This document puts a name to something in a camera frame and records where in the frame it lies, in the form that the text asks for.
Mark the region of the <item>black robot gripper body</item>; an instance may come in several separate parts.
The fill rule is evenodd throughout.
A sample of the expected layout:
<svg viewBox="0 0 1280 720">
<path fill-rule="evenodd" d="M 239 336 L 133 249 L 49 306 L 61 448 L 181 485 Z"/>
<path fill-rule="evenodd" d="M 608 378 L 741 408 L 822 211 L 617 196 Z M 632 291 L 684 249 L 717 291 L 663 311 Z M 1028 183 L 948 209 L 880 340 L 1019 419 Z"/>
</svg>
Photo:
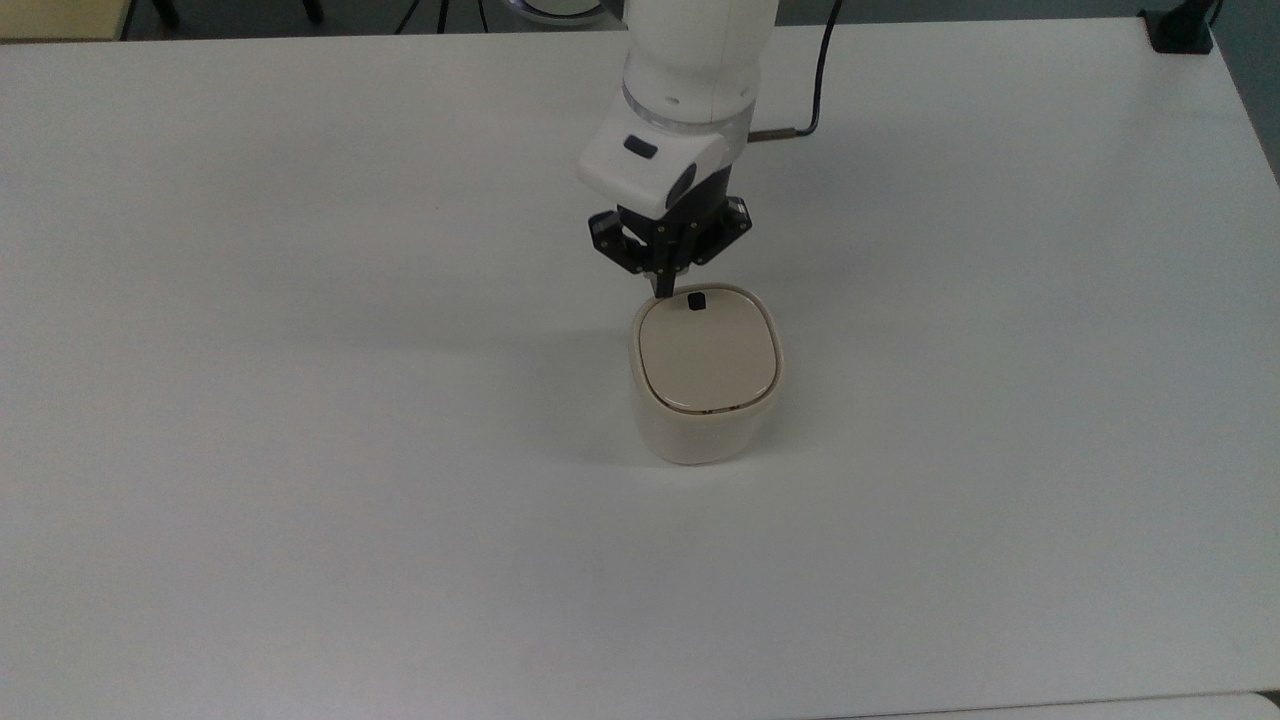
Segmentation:
<svg viewBox="0 0 1280 720">
<path fill-rule="evenodd" d="M 732 172 L 713 173 L 659 219 L 622 206 L 590 217 L 593 249 L 634 275 L 672 277 L 708 264 L 753 228 L 745 201 L 730 195 Z"/>
</svg>

